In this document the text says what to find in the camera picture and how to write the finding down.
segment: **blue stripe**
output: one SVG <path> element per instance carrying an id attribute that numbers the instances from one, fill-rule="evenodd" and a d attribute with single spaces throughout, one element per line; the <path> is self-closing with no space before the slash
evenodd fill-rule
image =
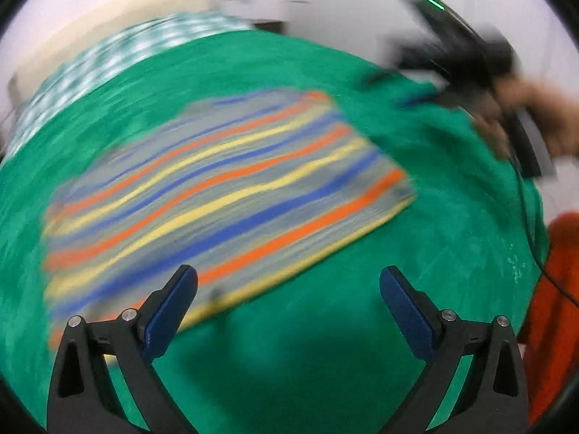
<path id="1" fill-rule="evenodd" d="M 81 229 L 76 233 L 69 233 L 63 237 L 58 237 L 58 236 L 53 237 L 51 245 L 54 246 L 55 248 L 59 248 L 62 246 L 70 246 L 76 240 L 78 240 L 80 238 L 84 238 L 84 237 L 86 237 L 94 232 L 97 232 L 98 230 L 102 230 L 108 226 L 114 225 L 118 221 L 129 217 L 129 215 L 131 215 L 135 212 L 138 212 L 139 210 L 143 209 L 144 207 L 152 204 L 154 201 L 156 201 L 157 199 L 162 197 L 164 194 L 167 194 L 168 192 L 172 191 L 176 187 L 179 187 L 180 185 L 195 178 L 196 176 L 202 175 L 202 174 L 207 173 L 208 171 L 212 171 L 216 168 L 220 168 L 221 166 L 231 165 L 231 164 L 236 163 L 238 161 L 242 161 L 242 160 L 246 160 L 246 159 L 250 159 L 250 158 L 255 158 L 255 157 L 258 157 L 260 155 L 264 155 L 266 153 L 273 152 L 273 151 L 275 151 L 279 148 L 282 148 L 285 145 L 289 145 L 290 143 L 292 143 L 296 140 L 299 140 L 307 135 L 311 135 L 313 133 L 316 133 L 317 131 L 326 127 L 328 124 L 331 124 L 333 121 L 335 121 L 337 119 L 339 119 L 339 114 L 331 111 L 328 114 L 324 114 L 323 116 L 321 116 L 317 120 L 315 120 L 312 123 L 308 124 L 307 126 L 303 127 L 302 129 L 300 129 L 299 131 L 297 131 L 293 135 L 288 136 L 287 138 L 280 141 L 279 143 L 274 143 L 273 145 L 268 145 L 267 147 L 263 147 L 261 149 L 257 149 L 257 150 L 253 150 L 251 152 L 243 153 L 241 155 L 237 155 L 237 156 L 234 156 L 231 158 L 225 158 L 225 159 L 222 159 L 220 161 L 216 161 L 215 163 L 211 163 L 209 165 L 203 166 L 202 168 L 198 168 L 198 169 L 190 172 L 189 174 L 182 176 L 181 178 L 174 181 L 173 183 L 168 184 L 167 186 L 159 189 L 154 194 L 152 194 L 149 197 L 143 199 L 142 201 L 136 203 L 132 207 L 129 207 L 129 208 L 123 210 L 122 212 L 118 213 L 117 215 L 113 215 L 113 216 L 105 218 L 104 220 L 94 222 L 89 227 L 87 227 L 85 229 Z"/>
<path id="2" fill-rule="evenodd" d="M 232 104 L 236 104 L 239 103 L 241 101 L 245 101 L 246 99 L 252 99 L 257 97 L 260 94 L 267 94 L 271 91 L 275 91 L 274 89 L 264 89 L 261 91 L 254 91 L 253 93 L 249 93 L 248 95 L 246 95 L 245 97 L 227 97 L 227 98 L 218 98 L 213 102 L 214 106 L 221 106 L 221 105 L 232 105 Z M 198 117 L 193 117 L 193 118 L 188 118 L 187 120 L 184 120 L 180 123 L 167 123 L 167 124 L 163 124 L 161 127 L 158 127 L 157 130 L 154 131 L 155 135 L 159 135 L 161 133 L 166 133 L 166 132 L 171 132 L 175 129 L 178 129 L 179 127 L 182 127 L 186 124 L 193 124 L 197 121 L 200 121 L 201 119 L 206 118 L 209 115 L 213 115 L 214 112 L 206 112 L 205 114 L 199 115 Z M 127 158 L 132 157 L 138 150 L 140 150 L 141 148 L 143 148 L 144 145 L 147 145 L 148 143 L 151 143 L 152 141 L 155 141 L 156 137 L 152 137 L 149 140 L 144 141 L 143 143 L 139 144 L 139 145 L 135 145 L 134 147 L 130 148 L 127 152 L 121 154 L 121 156 L 119 156 L 118 158 L 115 158 L 114 161 L 120 161 L 120 160 L 124 160 Z M 74 195 L 77 194 L 77 191 L 73 192 L 71 197 L 74 197 Z"/>
<path id="3" fill-rule="evenodd" d="M 88 184 L 88 185 L 86 185 L 86 186 L 80 186 L 80 187 L 79 187 L 78 189 L 76 189 L 75 191 L 72 191 L 72 192 L 70 193 L 70 195 L 66 198 L 66 200 L 67 200 L 67 201 L 77 201 L 77 200 L 80 200 L 80 199 L 86 197 L 87 195 L 92 194 L 92 193 L 98 191 L 99 189 L 101 189 L 101 188 L 103 188 L 103 187 L 105 187 L 105 186 L 108 186 L 109 184 L 111 184 L 111 183 L 113 183 L 114 181 L 118 180 L 118 178 L 120 178 L 121 176 L 123 176 L 123 175 L 125 175 L 125 174 L 127 174 L 127 173 L 130 173 L 131 171 L 134 171 L 134 170 L 136 170 L 136 169 L 138 169 L 138 168 L 141 168 L 141 166 L 144 166 L 144 165 L 146 165 L 147 163 L 149 163 L 150 161 L 159 158 L 161 155 L 163 155 L 164 153 L 168 152 L 169 150 L 172 150 L 172 149 L 174 149 L 175 147 L 178 147 L 178 146 L 180 146 L 180 145 L 183 145 L 184 143 L 187 143 L 188 141 L 190 141 L 190 140 L 192 140 L 192 139 L 194 139 L 194 138 L 196 138 L 196 137 L 201 137 L 201 136 L 203 136 L 203 135 L 206 135 L 206 134 L 211 133 L 211 132 L 215 132 L 215 131 L 217 131 L 217 130 L 219 130 L 219 129 L 222 129 L 222 128 L 224 128 L 224 127 L 229 127 L 230 125 L 238 124 L 238 123 L 241 123 L 241 122 L 243 122 L 243 121 L 247 121 L 247 120 L 249 120 L 249 119 L 251 119 L 251 118 L 253 118 L 253 117 L 260 117 L 260 116 L 262 116 L 262 115 L 270 114 L 270 113 L 275 112 L 275 111 L 277 111 L 277 110 L 281 110 L 281 109 L 283 109 L 283 108 L 285 108 L 285 107 L 288 107 L 288 106 L 290 106 L 291 104 L 294 104 L 294 103 L 295 103 L 295 101 L 291 101 L 291 102 L 286 102 L 286 103 L 277 104 L 277 105 L 274 105 L 274 106 L 269 106 L 269 107 L 267 107 L 267 108 L 265 108 L 265 109 L 260 109 L 259 111 L 253 112 L 252 114 L 245 115 L 244 117 L 239 117 L 239 118 L 237 118 L 237 119 L 233 119 L 232 121 L 228 121 L 228 122 L 226 122 L 226 123 L 223 123 L 223 124 L 219 124 L 219 125 L 210 127 L 210 128 L 205 129 L 205 130 L 203 130 L 203 131 L 201 131 L 201 132 L 195 133 L 194 135 L 190 135 L 190 136 L 188 136 L 188 137 L 185 137 L 184 139 L 181 139 L 181 140 L 179 140 L 178 142 L 173 143 L 172 145 L 169 145 L 169 146 L 161 149 L 160 151 L 156 152 L 154 155 L 152 155 L 152 156 L 150 156 L 149 158 L 141 161 L 140 163 L 136 163 L 136 164 L 134 164 L 133 166 L 125 169 L 124 171 L 121 171 L 119 174 L 117 174 L 116 176 L 113 176 L 112 178 L 106 180 L 106 181 L 103 182 L 103 183 Z M 183 122 L 180 123 L 180 124 L 175 124 L 175 125 L 173 126 L 173 128 L 176 129 L 176 128 L 184 125 L 184 124 L 188 124 L 188 123 L 193 122 L 193 121 L 192 121 L 191 119 L 188 119 L 188 120 L 186 120 L 186 121 L 183 121 Z M 129 152 L 129 153 L 127 153 L 127 154 L 125 154 L 125 155 L 123 155 L 123 156 L 121 156 L 121 157 L 119 157 L 119 158 L 116 158 L 116 161 L 118 161 L 118 160 L 120 160 L 120 159 L 122 159 L 122 158 L 128 158 L 128 157 L 132 156 L 133 153 L 134 153 L 134 152 L 132 152 L 132 153 Z"/>
<path id="4" fill-rule="evenodd" d="M 187 261 L 191 261 L 196 256 L 201 255 L 202 253 L 205 253 L 210 249 L 225 243 L 228 240 L 231 240 L 261 225 L 264 225 L 267 222 L 272 221 L 293 209 L 303 207 L 313 201 L 322 200 L 328 195 L 334 194 L 335 192 L 347 186 L 353 179 L 358 177 L 361 172 L 372 165 L 372 163 L 377 158 L 379 158 L 379 156 L 380 152 L 378 149 L 372 149 L 369 154 L 355 162 L 347 170 L 333 178 L 322 187 L 312 192 L 308 192 L 307 194 L 303 194 L 301 196 L 268 207 L 267 209 L 261 210 L 253 215 L 250 215 L 249 217 L 242 218 L 241 220 L 212 233 L 206 238 L 203 238 L 195 243 L 191 243 L 187 247 L 171 253 L 166 258 L 160 259 L 145 268 L 131 268 L 130 271 L 119 274 L 116 277 L 113 277 L 110 280 L 98 285 L 96 288 L 90 291 L 90 295 L 84 295 L 83 297 L 77 298 L 67 303 L 56 305 L 53 307 L 51 312 L 56 318 L 76 313 L 85 305 L 91 303 L 94 300 L 109 298 L 115 294 L 119 294 L 120 292 L 127 290 L 134 285 L 143 284 L 146 280 L 151 279 L 155 275 L 167 271 L 168 269 L 175 268 L 178 263 L 181 264 Z"/>

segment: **black handheld device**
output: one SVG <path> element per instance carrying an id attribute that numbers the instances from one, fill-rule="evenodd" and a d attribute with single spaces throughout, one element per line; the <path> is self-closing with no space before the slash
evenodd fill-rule
<path id="1" fill-rule="evenodd" d="M 367 84 L 380 82 L 401 70 L 436 72 L 448 81 L 447 88 L 425 98 L 408 100 L 403 105 L 435 102 L 470 111 L 477 98 L 493 91 L 494 78 L 513 71 L 515 52 L 502 34 L 482 37 L 441 0 L 404 1 L 418 12 L 438 40 L 399 43 L 394 62 L 368 76 Z M 521 176 L 553 175 L 555 167 L 531 113 L 521 109 L 504 116 L 504 127 Z"/>

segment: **checkered cloth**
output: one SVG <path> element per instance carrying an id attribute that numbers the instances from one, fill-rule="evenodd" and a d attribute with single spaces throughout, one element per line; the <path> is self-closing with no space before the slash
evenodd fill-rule
<path id="1" fill-rule="evenodd" d="M 322 92 L 196 102 L 54 195 L 43 233 L 51 343 L 72 315 L 136 309 L 190 263 L 199 291 L 184 328 L 293 277 L 413 198 L 406 173 Z"/>
<path id="2" fill-rule="evenodd" d="M 244 21 L 218 11 L 175 13 L 103 39 L 63 63 L 22 107 L 5 159 L 12 158 L 60 111 L 137 62 L 195 39 L 248 29 Z"/>

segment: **blue gripper pad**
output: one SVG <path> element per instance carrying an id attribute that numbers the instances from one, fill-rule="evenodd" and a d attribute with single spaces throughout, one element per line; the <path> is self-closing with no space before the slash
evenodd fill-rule
<path id="1" fill-rule="evenodd" d="M 144 361 L 150 363 L 165 354 L 197 294 L 197 287 L 195 269 L 182 265 L 162 290 L 147 298 L 140 310 L 144 318 L 144 326 L 139 331 L 144 343 L 141 350 Z"/>
<path id="2" fill-rule="evenodd" d="M 382 270 L 380 294 L 413 355 L 427 363 L 431 361 L 436 353 L 436 332 L 414 300 L 416 295 L 412 294 L 418 294 L 418 292 L 395 266 Z"/>

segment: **red fabric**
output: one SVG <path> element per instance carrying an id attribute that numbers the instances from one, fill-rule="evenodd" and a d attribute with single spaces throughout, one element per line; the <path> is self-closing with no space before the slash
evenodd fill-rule
<path id="1" fill-rule="evenodd" d="M 546 271 L 579 300 L 579 213 L 549 226 Z M 519 338 L 527 344 L 524 364 L 531 422 L 549 407 L 579 362 L 579 310 L 544 277 L 535 290 Z"/>

